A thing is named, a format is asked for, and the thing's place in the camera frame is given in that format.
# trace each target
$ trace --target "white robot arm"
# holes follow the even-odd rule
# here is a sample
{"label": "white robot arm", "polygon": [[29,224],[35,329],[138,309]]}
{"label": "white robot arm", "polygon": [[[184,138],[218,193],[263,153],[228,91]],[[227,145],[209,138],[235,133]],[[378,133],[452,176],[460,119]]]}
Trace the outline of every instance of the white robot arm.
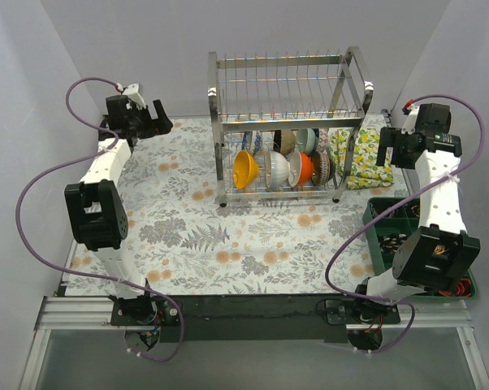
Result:
{"label": "white robot arm", "polygon": [[[85,244],[100,259],[109,275],[146,286],[145,278],[127,253],[128,219],[116,187],[137,140],[169,133],[172,122],[159,100],[154,101],[158,117],[151,119],[138,84],[129,85],[120,95],[108,97],[106,105],[105,123],[120,139],[108,149],[113,143],[112,135],[100,133],[98,150],[105,153],[93,160],[79,183],[66,187],[64,196],[71,229],[75,240]],[[126,284],[116,284],[116,296],[112,299],[119,303],[123,315],[136,321],[144,323],[154,314],[150,299]]]}
{"label": "white robot arm", "polygon": [[392,147],[392,163],[415,169],[420,188],[442,176],[449,180],[421,195],[417,231],[396,251],[392,269],[369,278],[364,286],[367,295],[390,299],[387,305],[423,293],[424,288],[453,291],[480,250],[479,240],[467,234],[459,179],[451,175],[460,164],[461,140],[448,134],[449,107],[410,106],[408,114],[402,129],[382,130],[377,164],[383,165],[386,149]]}

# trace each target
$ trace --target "floral tablecloth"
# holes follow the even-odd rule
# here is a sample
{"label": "floral tablecloth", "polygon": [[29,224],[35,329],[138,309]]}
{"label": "floral tablecloth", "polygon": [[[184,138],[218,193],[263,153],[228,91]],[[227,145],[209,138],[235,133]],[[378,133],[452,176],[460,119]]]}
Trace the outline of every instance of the floral tablecloth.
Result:
{"label": "floral tablecloth", "polygon": [[[385,125],[368,115],[364,127]],[[408,193],[400,170],[387,188],[349,190],[331,199],[216,202],[214,143],[208,119],[177,119],[170,134],[139,141],[119,181],[129,219],[128,252],[152,288],[162,293],[327,293],[331,255],[361,225],[371,197]],[[77,245],[71,266],[105,273]],[[331,269],[331,280],[353,290],[373,275],[364,236]],[[71,275],[67,296],[107,295],[105,280]]]}

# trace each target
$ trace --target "white wall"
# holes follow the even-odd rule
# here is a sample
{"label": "white wall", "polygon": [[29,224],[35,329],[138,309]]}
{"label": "white wall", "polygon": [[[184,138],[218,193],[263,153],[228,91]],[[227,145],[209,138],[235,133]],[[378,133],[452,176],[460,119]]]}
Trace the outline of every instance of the white wall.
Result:
{"label": "white wall", "polygon": [[[391,108],[449,0],[41,0],[82,76],[139,80],[169,115],[208,115],[207,57],[359,45]],[[90,91],[105,110],[105,96]]]}
{"label": "white wall", "polygon": [[[19,386],[41,300],[60,279],[23,247],[15,202],[43,169],[95,149],[96,133],[77,124],[64,106],[67,86],[78,77],[37,0],[0,0],[0,389]],[[73,103],[85,118],[99,120],[86,89],[76,90]],[[71,244],[63,189],[84,169],[43,180],[23,208],[28,238],[61,265]]]}
{"label": "white wall", "polygon": [[[451,1],[396,104],[396,125],[403,123],[403,104],[428,93],[468,100],[487,126],[483,157],[461,174],[461,209],[469,234],[481,240],[481,254],[472,267],[480,297],[470,304],[470,313],[489,373],[489,1]],[[459,106],[452,107],[452,115],[451,132],[462,137],[462,159],[468,161],[478,146],[477,123]]]}

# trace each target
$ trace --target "dish rack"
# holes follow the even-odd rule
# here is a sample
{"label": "dish rack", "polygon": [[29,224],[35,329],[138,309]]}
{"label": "dish rack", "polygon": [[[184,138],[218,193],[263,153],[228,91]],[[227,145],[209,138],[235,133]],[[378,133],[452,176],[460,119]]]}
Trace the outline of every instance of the dish rack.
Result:
{"label": "dish rack", "polygon": [[[218,59],[209,53],[209,108],[218,181],[219,205],[233,200],[332,197],[338,202],[346,189],[357,134],[373,97],[365,61],[358,46],[345,54],[247,56]],[[262,132],[266,150],[273,150],[275,130],[351,128],[344,174],[337,184],[266,188],[263,155],[256,155],[259,177],[247,188],[232,182],[233,162],[243,135]]]}

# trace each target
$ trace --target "bowl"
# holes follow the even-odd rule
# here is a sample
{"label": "bowl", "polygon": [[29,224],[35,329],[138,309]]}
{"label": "bowl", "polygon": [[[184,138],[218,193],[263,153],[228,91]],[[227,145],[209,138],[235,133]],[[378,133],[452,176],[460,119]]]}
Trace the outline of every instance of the bowl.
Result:
{"label": "bowl", "polygon": [[253,156],[262,150],[264,140],[260,132],[244,132],[241,150],[246,150]]}
{"label": "bowl", "polygon": [[317,142],[314,147],[315,152],[325,152],[329,147],[329,134],[327,130],[324,128],[314,128],[314,130],[318,130]]}
{"label": "bowl", "polygon": [[314,167],[311,159],[298,150],[293,152],[292,158],[290,159],[290,173],[288,176],[290,186],[296,187],[297,185],[302,185],[311,179],[313,172]]}
{"label": "bowl", "polygon": [[288,156],[295,149],[296,138],[292,130],[276,130],[274,133],[274,151]]}
{"label": "bowl", "polygon": [[302,128],[296,132],[296,149],[304,154],[314,151],[317,136],[312,128]]}
{"label": "bowl", "polygon": [[290,174],[290,164],[281,153],[268,152],[266,155],[266,187],[270,191],[275,191],[288,179]]}
{"label": "bowl", "polygon": [[314,185],[324,185],[327,183],[331,176],[331,160],[327,152],[316,152],[311,158],[311,162],[314,165],[314,174],[311,177],[311,182]]}
{"label": "bowl", "polygon": [[259,166],[253,159],[252,154],[241,150],[234,162],[234,184],[238,189],[245,188],[259,174]]}

